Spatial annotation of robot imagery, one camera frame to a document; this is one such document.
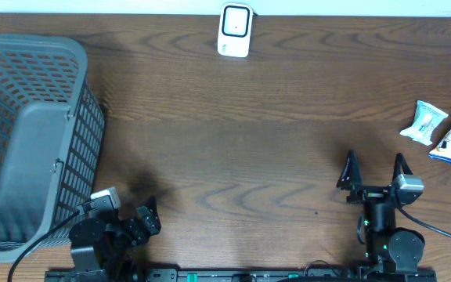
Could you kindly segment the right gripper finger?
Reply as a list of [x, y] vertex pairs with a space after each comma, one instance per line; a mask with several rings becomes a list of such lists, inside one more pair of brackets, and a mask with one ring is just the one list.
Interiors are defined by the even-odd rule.
[[336, 187], [340, 190], [360, 190], [362, 184], [357, 155], [354, 150], [350, 150]]
[[392, 179], [395, 180], [399, 175], [412, 175], [412, 171], [409, 165], [406, 162], [402, 153], [397, 153], [395, 156], [395, 163], [393, 168], [393, 176]]

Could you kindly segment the mint wet wipes pack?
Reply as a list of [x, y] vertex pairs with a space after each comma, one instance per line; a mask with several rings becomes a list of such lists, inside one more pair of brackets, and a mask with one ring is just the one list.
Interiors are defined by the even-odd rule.
[[443, 110], [438, 109], [430, 103], [417, 101], [413, 123], [410, 127], [403, 129], [399, 134], [410, 137], [413, 141], [425, 146], [432, 144], [431, 137], [434, 130], [448, 117]]

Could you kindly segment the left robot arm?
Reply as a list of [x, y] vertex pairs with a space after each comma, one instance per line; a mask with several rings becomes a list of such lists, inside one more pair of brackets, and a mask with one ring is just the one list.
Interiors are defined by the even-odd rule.
[[87, 218], [76, 223], [68, 235], [74, 268], [47, 271], [44, 281], [146, 281], [145, 271], [129, 252], [161, 231], [156, 198], [137, 207], [137, 215], [130, 219], [121, 220], [118, 209], [110, 195], [82, 204], [80, 211]]

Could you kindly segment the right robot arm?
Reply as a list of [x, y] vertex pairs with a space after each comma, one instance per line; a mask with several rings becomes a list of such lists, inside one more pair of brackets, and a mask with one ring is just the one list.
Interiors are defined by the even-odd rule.
[[349, 192], [347, 203], [363, 206], [359, 240], [366, 245], [369, 266], [360, 269], [359, 275], [362, 278], [372, 273], [415, 275], [425, 239], [417, 231], [398, 227], [395, 213], [422, 195], [424, 183], [412, 173], [403, 155], [396, 154], [388, 185], [370, 186], [363, 184], [357, 156], [350, 150], [337, 188]]

